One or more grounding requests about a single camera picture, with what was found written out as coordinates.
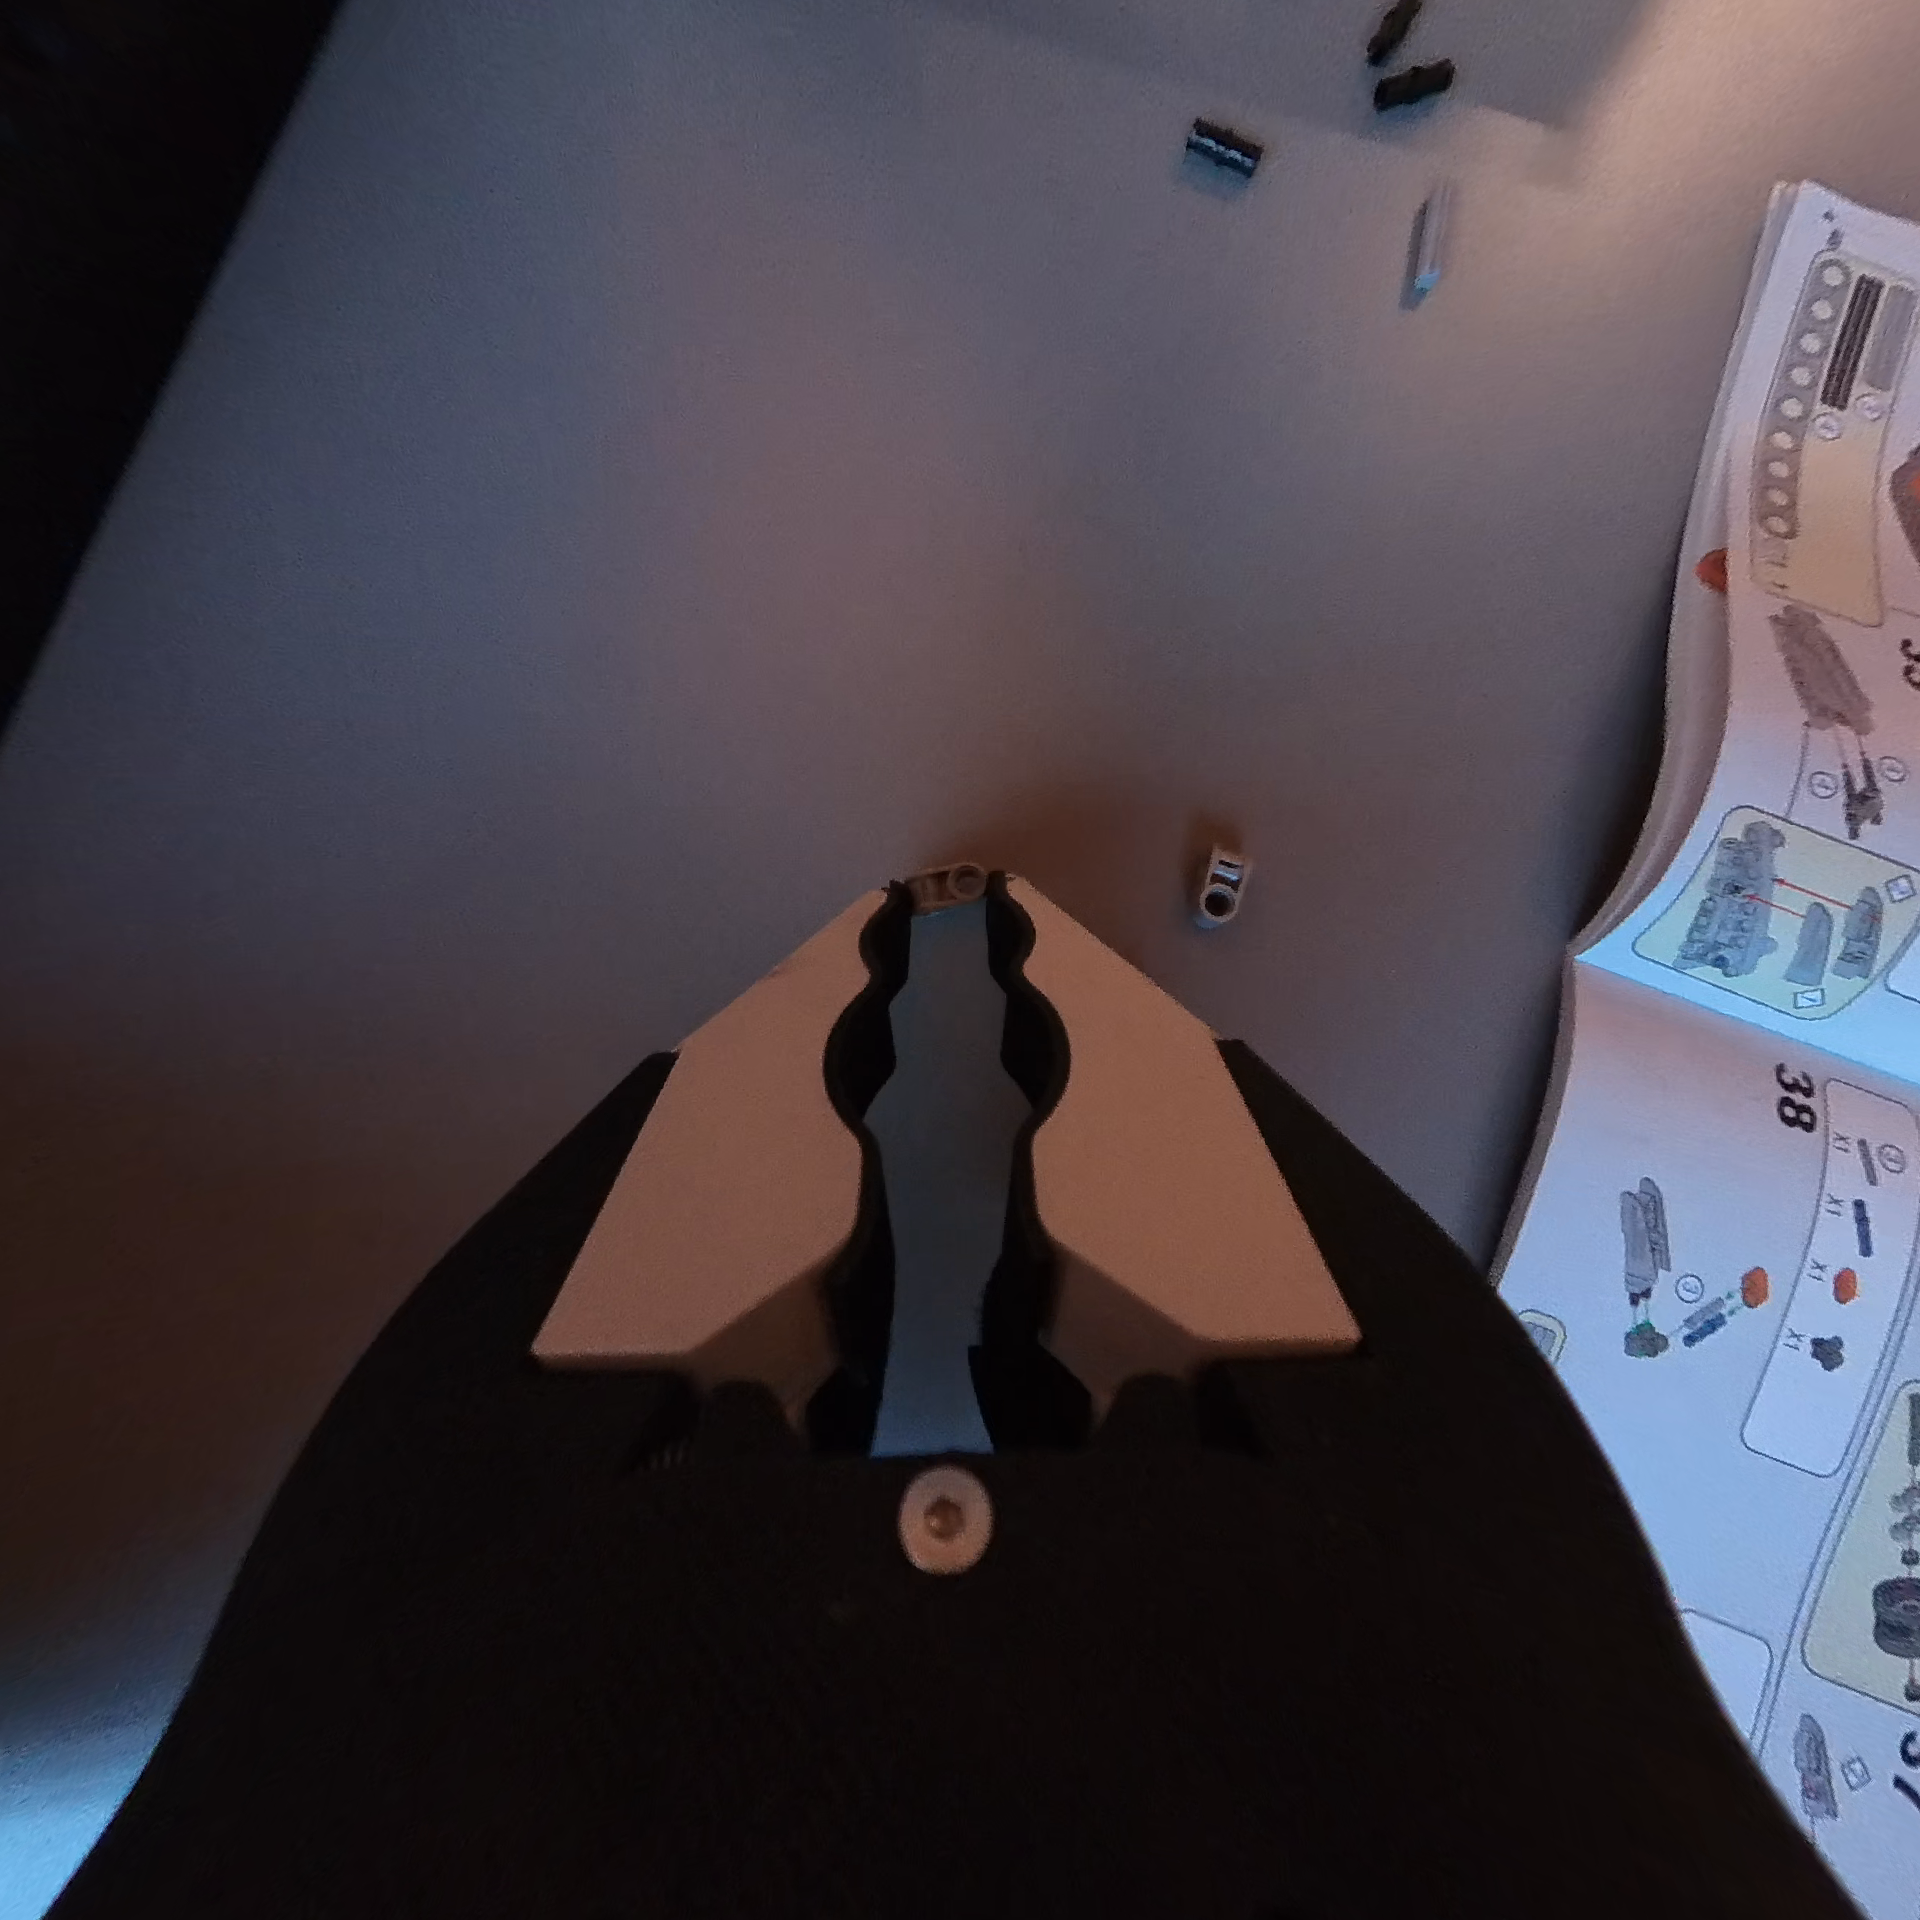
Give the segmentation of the grey desk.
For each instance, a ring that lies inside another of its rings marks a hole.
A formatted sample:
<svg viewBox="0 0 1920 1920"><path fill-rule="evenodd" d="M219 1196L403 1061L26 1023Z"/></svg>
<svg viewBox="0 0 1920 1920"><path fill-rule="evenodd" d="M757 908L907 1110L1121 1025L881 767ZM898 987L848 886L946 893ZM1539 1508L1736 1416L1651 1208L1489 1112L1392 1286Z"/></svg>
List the grey desk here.
<svg viewBox="0 0 1920 1920"><path fill-rule="evenodd" d="M893 875L1492 1252L1769 189L1916 216L1916 4L1427 4L1424 113L1381 11L343 9L8 733L4 1915L425 1269Z"/></svg>

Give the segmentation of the white instruction booklet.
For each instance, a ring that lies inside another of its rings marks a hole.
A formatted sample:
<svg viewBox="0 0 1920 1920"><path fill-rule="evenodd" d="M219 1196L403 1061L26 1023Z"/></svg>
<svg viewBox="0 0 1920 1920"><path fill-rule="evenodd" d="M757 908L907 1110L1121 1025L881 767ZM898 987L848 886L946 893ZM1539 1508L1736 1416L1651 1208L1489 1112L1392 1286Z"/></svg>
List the white instruction booklet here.
<svg viewBox="0 0 1920 1920"><path fill-rule="evenodd" d="M1672 600L1648 821L1568 951L1495 1281L1722 1707L1916 1915L1917 236L1778 183Z"/></svg>

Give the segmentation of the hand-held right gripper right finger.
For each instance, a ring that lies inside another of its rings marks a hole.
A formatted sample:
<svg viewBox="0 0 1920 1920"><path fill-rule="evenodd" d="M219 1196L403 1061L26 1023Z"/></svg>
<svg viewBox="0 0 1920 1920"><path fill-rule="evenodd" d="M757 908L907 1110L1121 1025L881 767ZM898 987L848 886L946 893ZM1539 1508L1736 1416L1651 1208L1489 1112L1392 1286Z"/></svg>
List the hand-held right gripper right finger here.
<svg viewBox="0 0 1920 1920"><path fill-rule="evenodd" d="M1213 1028L1028 879L991 878L984 905L1028 1108L971 1345L992 1446L1080 1448L1143 1375L1354 1356Z"/></svg>

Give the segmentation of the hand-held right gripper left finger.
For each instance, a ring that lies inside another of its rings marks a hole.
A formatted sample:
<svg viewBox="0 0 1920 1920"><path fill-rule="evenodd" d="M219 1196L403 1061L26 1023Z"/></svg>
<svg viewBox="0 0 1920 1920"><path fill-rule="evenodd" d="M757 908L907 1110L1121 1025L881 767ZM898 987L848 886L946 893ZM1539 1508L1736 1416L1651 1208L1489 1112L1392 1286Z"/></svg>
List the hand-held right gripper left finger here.
<svg viewBox="0 0 1920 1920"><path fill-rule="evenodd" d="M896 1249L867 1116L898 992L892 881L683 1038L536 1334L543 1366L755 1382L815 1448L874 1448Z"/></svg>

